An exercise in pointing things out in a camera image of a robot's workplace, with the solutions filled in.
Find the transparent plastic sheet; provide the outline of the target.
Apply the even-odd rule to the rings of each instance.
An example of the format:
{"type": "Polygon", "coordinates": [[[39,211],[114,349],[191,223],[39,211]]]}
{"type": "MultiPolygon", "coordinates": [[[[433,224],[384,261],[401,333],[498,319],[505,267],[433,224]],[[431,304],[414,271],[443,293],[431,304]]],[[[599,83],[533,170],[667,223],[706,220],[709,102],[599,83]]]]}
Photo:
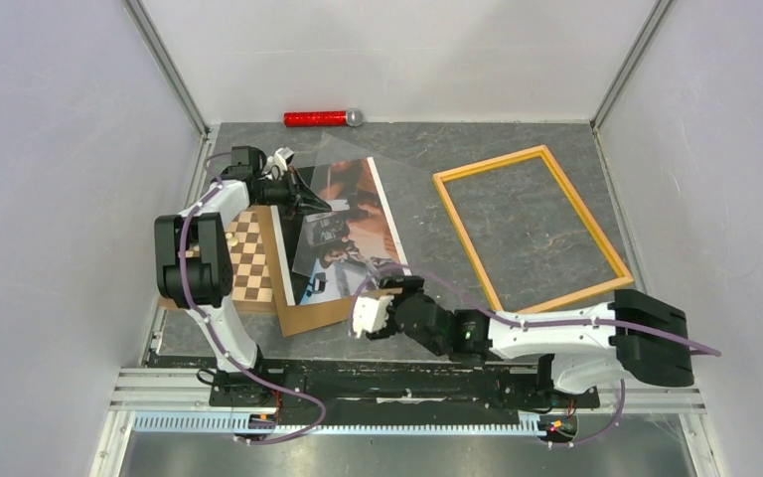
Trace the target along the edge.
{"type": "Polygon", "coordinates": [[[293,272],[362,275],[386,263],[408,263],[418,241],[407,235],[419,226],[431,185],[427,171],[325,133],[308,185],[331,211],[303,218],[293,272]]]}

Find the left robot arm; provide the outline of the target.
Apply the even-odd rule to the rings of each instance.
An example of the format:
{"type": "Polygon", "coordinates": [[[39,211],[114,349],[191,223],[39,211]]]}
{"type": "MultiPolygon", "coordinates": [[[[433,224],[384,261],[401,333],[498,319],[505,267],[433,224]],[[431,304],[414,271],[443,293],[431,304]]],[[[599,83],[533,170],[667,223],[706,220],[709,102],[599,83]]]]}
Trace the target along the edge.
{"type": "Polygon", "coordinates": [[[239,373],[234,393],[249,405],[266,402],[270,376],[256,369],[258,345],[237,316],[231,299],[234,273],[227,228],[252,206],[278,206],[290,215],[331,212],[291,162],[288,147],[266,154],[253,146],[226,152],[229,163],[214,173],[206,193],[175,215],[154,222],[156,280],[162,297],[172,300],[198,324],[211,345],[218,368],[239,373]]]}

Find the brown backing board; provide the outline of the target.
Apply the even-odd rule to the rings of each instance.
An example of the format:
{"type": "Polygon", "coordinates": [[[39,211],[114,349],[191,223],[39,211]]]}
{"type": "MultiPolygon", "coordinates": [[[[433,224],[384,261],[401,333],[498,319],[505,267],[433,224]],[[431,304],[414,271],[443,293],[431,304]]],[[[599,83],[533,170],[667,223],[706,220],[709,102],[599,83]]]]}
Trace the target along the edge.
{"type": "Polygon", "coordinates": [[[280,207],[254,209],[285,337],[346,321],[361,283],[374,294],[381,268],[402,262],[395,226],[376,196],[334,205],[332,213],[293,219],[280,207]]]}

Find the printed photo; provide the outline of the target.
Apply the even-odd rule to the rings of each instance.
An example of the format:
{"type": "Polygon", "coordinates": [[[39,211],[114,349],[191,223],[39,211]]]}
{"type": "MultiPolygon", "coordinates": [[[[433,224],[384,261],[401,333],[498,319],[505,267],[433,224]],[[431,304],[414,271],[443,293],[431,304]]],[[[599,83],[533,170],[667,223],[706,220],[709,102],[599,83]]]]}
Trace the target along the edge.
{"type": "Polygon", "coordinates": [[[406,262],[374,158],[301,167],[297,174],[331,211],[271,209],[289,306],[348,298],[367,277],[373,290],[381,266],[406,262]]]}

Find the yellow wooden picture frame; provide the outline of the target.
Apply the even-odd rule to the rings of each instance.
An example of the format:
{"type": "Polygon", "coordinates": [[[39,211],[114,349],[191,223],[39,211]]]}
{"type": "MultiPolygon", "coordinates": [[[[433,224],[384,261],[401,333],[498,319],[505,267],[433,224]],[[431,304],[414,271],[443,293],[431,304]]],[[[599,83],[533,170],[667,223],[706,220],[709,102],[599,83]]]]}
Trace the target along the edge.
{"type": "Polygon", "coordinates": [[[550,311],[635,282],[545,145],[437,172],[432,182],[498,310],[550,311]]]}

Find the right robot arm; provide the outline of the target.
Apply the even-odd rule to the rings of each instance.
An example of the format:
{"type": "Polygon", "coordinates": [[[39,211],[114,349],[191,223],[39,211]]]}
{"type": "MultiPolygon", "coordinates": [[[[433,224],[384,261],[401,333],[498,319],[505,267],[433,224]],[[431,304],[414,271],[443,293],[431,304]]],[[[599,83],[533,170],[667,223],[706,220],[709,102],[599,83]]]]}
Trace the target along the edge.
{"type": "Polygon", "coordinates": [[[423,284],[418,276],[391,276],[379,295],[354,297],[352,334],[403,334],[435,356],[472,366],[538,356],[534,393],[547,405],[627,378],[660,388],[694,383],[698,346],[687,335],[685,313],[641,291],[619,289],[612,300],[585,308],[513,313],[445,309],[423,284]]]}

